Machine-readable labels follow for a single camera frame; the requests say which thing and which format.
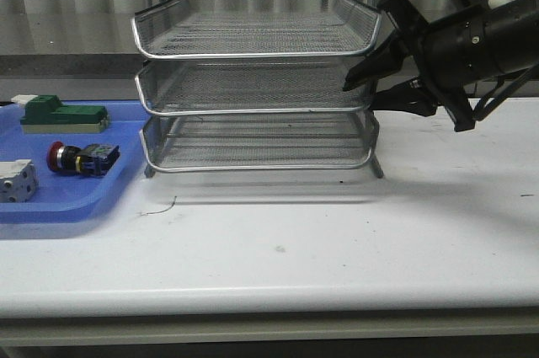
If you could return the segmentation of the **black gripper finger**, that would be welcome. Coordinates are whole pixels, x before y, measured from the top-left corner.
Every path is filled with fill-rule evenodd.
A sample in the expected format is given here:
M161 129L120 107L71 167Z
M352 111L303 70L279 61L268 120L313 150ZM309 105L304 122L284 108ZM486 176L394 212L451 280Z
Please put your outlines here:
M402 69L409 50L402 36L393 31L379 47L363 61L350 68L346 75L343 91L351 91L368 82L384 78Z
M369 110L399 111L428 117L435 115L438 100L421 79L409 79L374 95Z

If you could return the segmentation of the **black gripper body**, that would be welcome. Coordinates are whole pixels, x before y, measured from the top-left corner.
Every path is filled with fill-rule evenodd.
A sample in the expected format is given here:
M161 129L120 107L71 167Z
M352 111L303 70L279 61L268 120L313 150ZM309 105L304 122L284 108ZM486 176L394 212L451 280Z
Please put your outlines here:
M455 131L475 127L464 86L495 74L485 24L488 10L475 4L429 23L409 0L379 0L413 57L424 87L446 108Z

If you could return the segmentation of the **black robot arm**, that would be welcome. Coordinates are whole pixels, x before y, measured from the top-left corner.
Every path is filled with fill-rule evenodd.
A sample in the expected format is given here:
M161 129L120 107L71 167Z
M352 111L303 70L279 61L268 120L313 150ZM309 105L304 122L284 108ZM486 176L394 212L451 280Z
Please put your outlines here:
M476 4L432 23L409 0L377 7L395 29L349 70L343 89L390 76L407 57L419 74L376 94L372 110L432 116L442 106L455 131L469 131L538 76L538 0Z

